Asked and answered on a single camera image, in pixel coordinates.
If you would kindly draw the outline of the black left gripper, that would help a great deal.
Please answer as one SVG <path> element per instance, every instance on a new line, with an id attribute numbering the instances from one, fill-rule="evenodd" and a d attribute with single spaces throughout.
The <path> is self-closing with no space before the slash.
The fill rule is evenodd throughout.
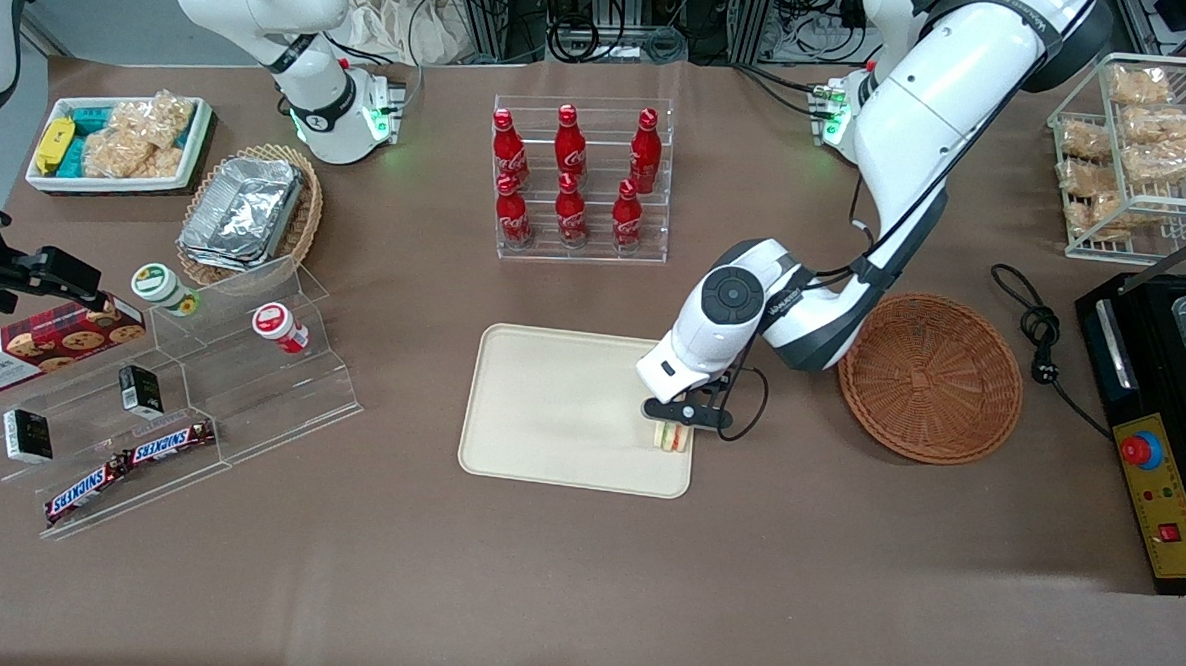
<path id="1" fill-rule="evenodd" d="M 733 372 L 722 372 L 722 374 L 714 376 L 710 382 L 706 382 L 701 385 L 695 385 L 682 393 L 682 404 L 691 406 L 691 409 L 709 408 L 709 410 L 719 410 L 722 406 L 726 395 L 731 392 L 731 386 L 733 384 Z"/>

